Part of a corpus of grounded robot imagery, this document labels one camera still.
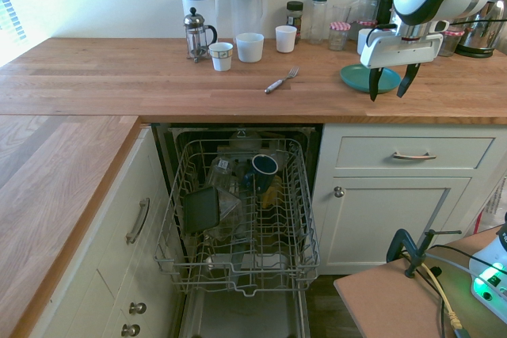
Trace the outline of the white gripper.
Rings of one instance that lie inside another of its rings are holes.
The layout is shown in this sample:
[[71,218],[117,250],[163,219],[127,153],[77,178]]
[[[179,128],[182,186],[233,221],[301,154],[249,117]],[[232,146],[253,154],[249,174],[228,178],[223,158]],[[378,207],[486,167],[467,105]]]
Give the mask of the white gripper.
[[408,65],[397,90],[397,96],[402,98],[417,76],[420,63],[433,61],[442,41],[440,33],[423,36],[415,41],[405,41],[388,31],[374,31],[367,36],[360,63],[370,69],[368,80],[371,101],[375,101],[379,93],[379,80],[384,67]]

